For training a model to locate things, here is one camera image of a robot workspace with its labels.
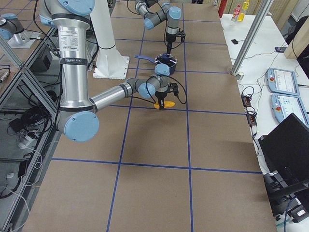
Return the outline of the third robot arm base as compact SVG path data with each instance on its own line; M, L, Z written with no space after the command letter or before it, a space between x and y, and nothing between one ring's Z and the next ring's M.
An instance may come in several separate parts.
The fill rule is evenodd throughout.
M0 35L8 42L11 48L30 49L34 43L17 15L13 13L0 16Z

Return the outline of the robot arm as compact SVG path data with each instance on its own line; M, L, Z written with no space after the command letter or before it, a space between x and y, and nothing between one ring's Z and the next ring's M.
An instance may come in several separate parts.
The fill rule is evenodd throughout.
M164 21L166 22L166 56L170 57L176 38L180 37L181 43L185 40L185 32L179 28L182 10L168 2L160 5L157 0L136 0L135 10L137 14L143 17L144 26L147 30L153 29Z
M99 130L97 111L139 93L147 98L168 87L169 67L155 66L148 79L125 79L129 57L116 49L110 11L104 0L41 0L40 18L58 30L62 95L56 128L74 142L92 139ZM98 43L96 77L125 79L94 97L88 95L86 31L93 28Z

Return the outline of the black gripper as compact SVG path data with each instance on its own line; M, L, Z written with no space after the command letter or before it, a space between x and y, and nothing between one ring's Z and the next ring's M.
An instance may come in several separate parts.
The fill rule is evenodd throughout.
M167 42L167 44L166 44L166 47L167 47L166 54L167 55L171 54L172 43L174 43L176 41L177 36L178 36L178 33L170 34L170 33L166 32L165 40Z
M158 98L158 109L164 108L164 98L167 96L167 92L155 92L155 96Z

